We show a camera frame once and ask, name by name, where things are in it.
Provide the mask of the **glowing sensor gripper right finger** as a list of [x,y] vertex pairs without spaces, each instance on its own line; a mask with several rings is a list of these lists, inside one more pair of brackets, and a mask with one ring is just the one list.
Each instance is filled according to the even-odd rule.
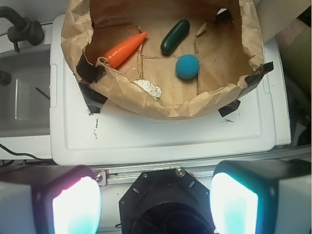
[[210,207],[221,234],[310,234],[312,164],[224,160],[214,170]]

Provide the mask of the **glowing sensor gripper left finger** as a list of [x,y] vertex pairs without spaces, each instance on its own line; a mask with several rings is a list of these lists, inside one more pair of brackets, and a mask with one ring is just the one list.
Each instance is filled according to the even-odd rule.
[[11,165],[0,169],[2,234],[95,234],[101,192],[85,165]]

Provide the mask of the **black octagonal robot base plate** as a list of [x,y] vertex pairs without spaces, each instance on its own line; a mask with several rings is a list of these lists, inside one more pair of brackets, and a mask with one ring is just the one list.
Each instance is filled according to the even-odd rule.
[[140,175],[119,201],[124,234],[213,234],[210,190],[173,169]]

